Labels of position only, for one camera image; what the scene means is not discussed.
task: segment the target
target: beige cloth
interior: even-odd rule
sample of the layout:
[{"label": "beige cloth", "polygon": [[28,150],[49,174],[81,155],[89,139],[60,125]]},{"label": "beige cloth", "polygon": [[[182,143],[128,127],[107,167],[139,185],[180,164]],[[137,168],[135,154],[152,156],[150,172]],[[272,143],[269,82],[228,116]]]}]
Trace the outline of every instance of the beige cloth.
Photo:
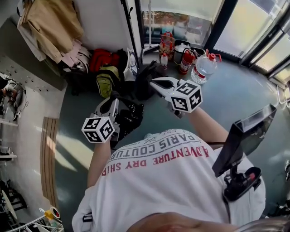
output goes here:
[{"label": "beige cloth", "polygon": [[23,23],[27,23],[38,41],[40,49],[56,63],[61,53],[73,49],[74,39],[83,29],[77,19],[71,0],[35,0],[25,8]]}]

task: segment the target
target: hair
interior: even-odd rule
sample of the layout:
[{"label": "hair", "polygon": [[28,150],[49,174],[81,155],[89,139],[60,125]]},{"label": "hair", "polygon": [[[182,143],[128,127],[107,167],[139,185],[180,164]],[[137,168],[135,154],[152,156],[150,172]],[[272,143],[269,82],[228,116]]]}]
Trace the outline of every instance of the hair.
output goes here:
[{"label": "hair", "polygon": [[290,232],[290,218],[265,218],[241,226],[234,232]]}]

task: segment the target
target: blue-gray floor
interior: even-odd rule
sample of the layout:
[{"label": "blue-gray floor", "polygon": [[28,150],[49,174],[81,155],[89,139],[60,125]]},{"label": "blue-gray floor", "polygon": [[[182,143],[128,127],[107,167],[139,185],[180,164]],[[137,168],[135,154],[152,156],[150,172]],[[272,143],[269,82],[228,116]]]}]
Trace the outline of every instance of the blue-gray floor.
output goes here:
[{"label": "blue-gray floor", "polygon": [[[178,77],[169,67],[168,75]],[[87,168],[93,144],[81,132],[86,117],[101,102],[97,94],[86,93],[75,97],[70,88],[64,97],[57,136],[56,182],[58,204],[66,231],[72,231],[71,220],[83,197],[87,185]],[[249,156],[252,163],[262,169],[266,183],[266,209],[273,210],[276,202],[282,203],[288,188],[285,184],[284,165],[290,158],[290,113],[278,105],[276,86],[264,76],[245,67],[223,61],[211,79],[202,86],[201,107],[217,122],[230,129],[234,121],[245,118],[271,103],[278,108],[265,139]],[[187,118],[176,118],[166,109],[166,102],[154,95],[143,102],[144,119],[141,126],[119,142],[117,147],[141,140],[147,133],[170,128],[194,132]]]}]

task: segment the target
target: plastic bottle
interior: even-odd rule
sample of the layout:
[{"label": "plastic bottle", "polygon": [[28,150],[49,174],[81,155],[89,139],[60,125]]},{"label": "plastic bottle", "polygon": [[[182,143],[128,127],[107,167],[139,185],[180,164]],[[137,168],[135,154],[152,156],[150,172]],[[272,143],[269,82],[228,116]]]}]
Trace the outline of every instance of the plastic bottle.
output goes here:
[{"label": "plastic bottle", "polygon": [[164,68],[164,70],[167,69],[167,63],[168,63],[168,57],[166,55],[166,53],[163,53],[160,59],[160,63],[162,65],[162,67]]},{"label": "plastic bottle", "polygon": [[211,53],[208,53],[208,50],[206,54],[200,56],[195,66],[193,67],[191,71],[191,78],[194,82],[197,84],[204,84],[209,77],[216,71],[217,69],[217,61],[216,61],[216,55]]}]

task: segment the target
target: red bag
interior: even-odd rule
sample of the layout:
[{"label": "red bag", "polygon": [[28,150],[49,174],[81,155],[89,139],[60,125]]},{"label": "red bag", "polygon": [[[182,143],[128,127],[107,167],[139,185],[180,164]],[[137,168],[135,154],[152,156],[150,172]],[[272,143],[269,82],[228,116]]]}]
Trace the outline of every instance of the red bag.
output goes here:
[{"label": "red bag", "polygon": [[90,72],[95,73],[103,66],[115,66],[118,67],[119,55],[111,53],[105,49],[95,49],[94,54],[90,60]]}]

